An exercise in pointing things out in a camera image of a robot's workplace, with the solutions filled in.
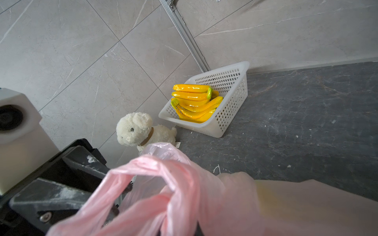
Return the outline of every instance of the circular hole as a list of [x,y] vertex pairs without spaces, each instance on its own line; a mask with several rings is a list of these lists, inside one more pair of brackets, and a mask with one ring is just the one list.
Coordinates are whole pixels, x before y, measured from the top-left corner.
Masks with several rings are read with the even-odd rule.
[[18,127],[23,120],[22,112],[12,105],[0,107],[0,131],[8,131]]

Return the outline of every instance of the black machine part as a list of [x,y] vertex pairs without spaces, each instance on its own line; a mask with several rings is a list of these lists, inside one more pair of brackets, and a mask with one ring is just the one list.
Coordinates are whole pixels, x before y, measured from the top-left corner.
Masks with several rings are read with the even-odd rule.
[[[86,139],[74,141],[1,196],[0,234],[44,235],[87,201],[109,171],[105,164]],[[118,213],[113,206],[105,224]]]

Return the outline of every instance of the plush toy ear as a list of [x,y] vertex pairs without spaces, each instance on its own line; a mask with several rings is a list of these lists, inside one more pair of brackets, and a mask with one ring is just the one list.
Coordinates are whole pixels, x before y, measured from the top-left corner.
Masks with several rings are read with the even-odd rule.
[[152,117],[147,113],[137,112],[133,117],[133,123],[143,130],[147,130],[152,126]]

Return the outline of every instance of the marble pattern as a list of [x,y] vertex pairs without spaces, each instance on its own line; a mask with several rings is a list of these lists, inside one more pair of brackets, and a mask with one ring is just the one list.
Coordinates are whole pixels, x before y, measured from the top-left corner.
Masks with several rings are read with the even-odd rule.
[[247,84],[222,138],[178,129],[192,161],[254,179],[315,179],[378,201],[378,62],[247,75]]
[[11,7],[13,4],[17,3],[18,1],[19,0],[0,0],[0,14],[7,10],[9,7]]
[[86,0],[20,1],[0,14],[0,84],[40,110],[116,42]]
[[[173,127],[173,123],[159,118],[159,112],[167,103],[167,99],[159,89],[136,110],[136,112],[148,113],[152,116],[153,125],[165,125],[169,128]],[[126,147],[118,143],[117,134],[114,133],[99,149],[105,160],[106,166],[115,168],[128,163],[131,159],[138,157],[136,147]]]
[[176,8],[193,37],[212,27],[251,0],[179,0]]
[[156,86],[190,54],[162,6],[159,6],[121,42]]
[[41,125],[59,149],[78,138],[99,148],[156,89],[119,42],[40,111]]
[[167,99],[172,97],[172,88],[175,84],[185,83],[190,77],[201,74],[202,71],[195,62],[192,55],[189,55],[177,69],[159,86],[159,89]]
[[159,0],[88,0],[118,39],[160,6]]
[[378,57],[378,4],[252,1],[195,40],[212,69],[240,61],[251,72]]

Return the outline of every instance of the white plastic basket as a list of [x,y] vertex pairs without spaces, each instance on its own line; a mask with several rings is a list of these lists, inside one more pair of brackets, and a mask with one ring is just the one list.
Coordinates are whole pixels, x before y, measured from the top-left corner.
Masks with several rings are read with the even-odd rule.
[[193,123],[180,120],[170,100],[160,111],[159,117],[189,130],[216,138],[222,137],[248,96],[246,75],[248,68],[249,62],[239,62],[193,76],[185,82],[186,84],[210,85],[219,92],[219,96],[223,97],[222,103],[207,121]]

